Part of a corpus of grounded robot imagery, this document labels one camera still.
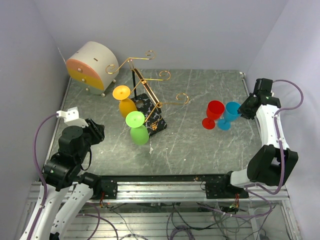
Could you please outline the blue plastic wine glass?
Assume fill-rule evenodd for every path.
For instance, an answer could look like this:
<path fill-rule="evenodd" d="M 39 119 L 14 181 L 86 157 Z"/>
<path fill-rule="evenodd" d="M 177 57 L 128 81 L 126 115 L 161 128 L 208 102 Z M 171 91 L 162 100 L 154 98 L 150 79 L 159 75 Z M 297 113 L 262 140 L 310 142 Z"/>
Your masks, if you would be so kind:
<path fill-rule="evenodd" d="M 217 122 L 217 126 L 223 130 L 228 131 L 231 128 L 231 122 L 235 121 L 241 114 L 238 112 L 240 108 L 240 104 L 238 102 L 228 102 L 225 105 L 225 110 L 223 113 L 223 118 L 219 119 Z"/>

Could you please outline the red plastic wine glass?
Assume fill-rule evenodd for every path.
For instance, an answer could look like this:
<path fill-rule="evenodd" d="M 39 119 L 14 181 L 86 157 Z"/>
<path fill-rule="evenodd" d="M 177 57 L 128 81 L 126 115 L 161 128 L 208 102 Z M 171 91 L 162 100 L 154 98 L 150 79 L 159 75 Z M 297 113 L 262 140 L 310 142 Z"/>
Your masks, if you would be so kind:
<path fill-rule="evenodd" d="M 206 118 L 202 120 L 202 126 L 207 130 L 212 130 L 216 126 L 218 120 L 225 111 L 225 105 L 218 101 L 212 100 L 208 103 L 206 109 Z"/>

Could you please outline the green plastic wine glass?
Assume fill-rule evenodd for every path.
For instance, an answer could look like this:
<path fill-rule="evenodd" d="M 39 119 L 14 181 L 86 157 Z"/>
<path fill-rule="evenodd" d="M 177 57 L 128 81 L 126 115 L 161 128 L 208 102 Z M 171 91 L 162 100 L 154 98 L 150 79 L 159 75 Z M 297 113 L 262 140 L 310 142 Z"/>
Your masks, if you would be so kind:
<path fill-rule="evenodd" d="M 136 145 L 144 145 L 149 140 L 149 132 L 145 126 L 145 116 L 140 111 L 132 111 L 125 118 L 130 127 L 130 136 Z"/>

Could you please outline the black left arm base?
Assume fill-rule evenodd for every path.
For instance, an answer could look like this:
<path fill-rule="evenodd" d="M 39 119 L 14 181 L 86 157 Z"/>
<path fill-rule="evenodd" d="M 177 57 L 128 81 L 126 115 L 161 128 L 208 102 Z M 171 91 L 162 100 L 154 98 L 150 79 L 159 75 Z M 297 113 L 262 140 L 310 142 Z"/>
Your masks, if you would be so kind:
<path fill-rule="evenodd" d="M 86 172 L 81 177 L 81 183 L 84 183 L 93 189 L 92 200 L 101 198 L 115 200 L 117 198 L 118 184 L 111 178 L 105 178 Z"/>

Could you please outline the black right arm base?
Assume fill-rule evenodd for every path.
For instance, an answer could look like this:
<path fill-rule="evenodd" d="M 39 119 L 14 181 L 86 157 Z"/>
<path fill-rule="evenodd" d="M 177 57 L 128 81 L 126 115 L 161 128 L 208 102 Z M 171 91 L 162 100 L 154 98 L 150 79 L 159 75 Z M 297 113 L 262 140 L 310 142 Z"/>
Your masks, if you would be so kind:
<path fill-rule="evenodd" d="M 205 191 L 207 199 L 247 199 L 249 193 L 243 188 L 231 185 L 231 173 L 226 174 L 205 174 L 201 177 L 201 188 Z"/>

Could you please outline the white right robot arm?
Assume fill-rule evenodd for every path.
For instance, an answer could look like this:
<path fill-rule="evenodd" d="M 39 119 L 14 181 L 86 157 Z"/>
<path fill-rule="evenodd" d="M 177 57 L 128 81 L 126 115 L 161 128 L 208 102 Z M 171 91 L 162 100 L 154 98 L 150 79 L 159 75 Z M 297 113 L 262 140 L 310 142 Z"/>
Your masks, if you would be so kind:
<path fill-rule="evenodd" d="M 274 83 L 272 79 L 258 78 L 253 92 L 237 110 L 241 117 L 258 121 L 262 146 L 245 169 L 233 171 L 230 180 L 221 184 L 220 192 L 226 198 L 233 197 L 238 188 L 253 186 L 264 190 L 276 187 L 275 191 L 269 192 L 275 195 L 298 162 L 298 153 L 290 149 L 285 138 L 281 112 L 286 108 L 281 106 L 279 98 L 273 96 Z"/>

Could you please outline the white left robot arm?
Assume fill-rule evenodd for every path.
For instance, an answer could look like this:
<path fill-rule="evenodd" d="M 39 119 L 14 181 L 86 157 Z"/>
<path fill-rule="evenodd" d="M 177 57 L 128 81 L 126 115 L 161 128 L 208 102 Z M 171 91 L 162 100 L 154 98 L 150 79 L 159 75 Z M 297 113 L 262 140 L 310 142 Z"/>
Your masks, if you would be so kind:
<path fill-rule="evenodd" d="M 86 126 L 68 126 L 58 140 L 58 152 L 43 168 L 37 203 L 22 240 L 62 240 L 67 228 L 89 199 L 102 193 L 98 175 L 85 172 L 83 162 L 91 147 L 105 138 L 105 127 L 92 119 Z"/>

